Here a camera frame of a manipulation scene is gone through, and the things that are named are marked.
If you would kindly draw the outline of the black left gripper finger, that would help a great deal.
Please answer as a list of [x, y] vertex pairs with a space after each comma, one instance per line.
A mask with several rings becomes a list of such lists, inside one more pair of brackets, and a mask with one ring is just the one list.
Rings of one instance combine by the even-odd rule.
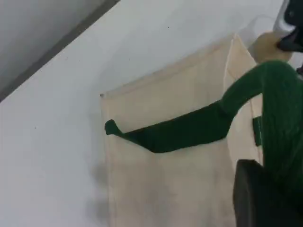
[[237, 161], [233, 207], [238, 227], [301, 227], [303, 217], [290, 205], [255, 160]]

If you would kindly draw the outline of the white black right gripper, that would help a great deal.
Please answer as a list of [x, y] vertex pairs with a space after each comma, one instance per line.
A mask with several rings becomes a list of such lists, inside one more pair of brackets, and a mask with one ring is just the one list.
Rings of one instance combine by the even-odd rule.
[[[283, 37], [277, 48], [284, 52], [303, 51], [303, 0], [284, 0], [276, 17], [275, 32], [291, 32]], [[298, 77], [303, 79], [303, 66], [296, 69]]]

